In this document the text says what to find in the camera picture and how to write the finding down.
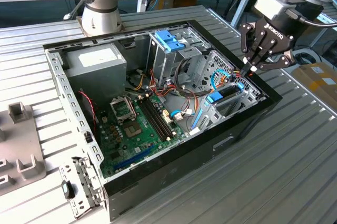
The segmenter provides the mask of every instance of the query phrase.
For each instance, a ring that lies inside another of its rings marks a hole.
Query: yellow wire
[[[142,74],[141,82],[139,83],[139,85],[136,88],[134,88],[135,91],[138,91],[139,89],[142,88],[142,86],[143,86],[143,78],[144,78],[144,74]]]

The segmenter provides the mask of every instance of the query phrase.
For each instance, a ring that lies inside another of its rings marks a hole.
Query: green circuit board
[[[153,95],[149,98],[149,101],[163,118],[162,110],[165,108],[159,98]],[[136,118],[134,121],[126,120],[122,125],[117,123],[110,106],[96,113],[100,121],[97,134],[99,134],[98,137],[101,140],[100,149],[104,156],[104,161],[101,164],[104,178],[110,177],[131,164],[170,147],[186,137],[183,130],[172,123],[168,124],[168,127],[171,132],[175,132],[175,135],[169,140],[160,138],[150,120],[140,108],[140,101],[133,100],[131,104],[136,113]],[[118,109],[121,113],[126,110],[126,108],[123,108],[123,104],[118,105]]]

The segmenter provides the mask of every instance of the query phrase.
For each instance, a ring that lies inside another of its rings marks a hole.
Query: slotted aluminum surface
[[[202,6],[127,14],[127,29],[196,19],[240,52],[236,31]],[[58,166],[80,155],[48,70],[42,44],[83,37],[77,22],[0,29],[0,109],[32,105],[46,178],[0,197],[0,223],[72,223]],[[241,142],[136,206],[116,222],[328,223],[337,218],[336,119],[279,70],[261,77],[282,101]],[[107,223],[97,208],[76,223]]]

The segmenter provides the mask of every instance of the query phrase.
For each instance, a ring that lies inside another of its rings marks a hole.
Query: floor
[[[223,15],[229,0],[220,0],[216,11]],[[203,5],[215,9],[216,0],[197,0],[197,5]],[[235,13],[237,1],[227,16],[230,21]],[[10,2],[0,3],[0,28],[32,25],[38,23],[50,23],[61,21],[66,13],[69,13],[75,2],[73,0],[49,0],[49,1],[30,1],[30,2]],[[119,9],[121,13],[136,12],[137,0],[120,1]],[[243,14],[242,20],[244,22],[253,22],[258,19],[258,16],[252,11],[246,11]],[[310,29],[297,42],[297,45],[309,46],[311,41],[319,33],[319,29]],[[328,49],[329,45],[334,41],[335,32],[329,30],[316,43],[313,49],[322,54],[324,50]]]

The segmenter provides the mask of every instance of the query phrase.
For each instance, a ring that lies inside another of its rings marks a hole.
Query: white label
[[[324,73],[324,71],[319,67],[311,67],[311,69],[316,73]]]
[[[324,78],[323,79],[328,85],[336,85],[335,81],[332,78]]]
[[[80,54],[78,57],[83,65],[83,67],[89,67],[93,65],[98,65],[101,63],[109,62],[116,60],[116,55],[112,52],[111,49],[100,49],[95,52],[88,52]]]

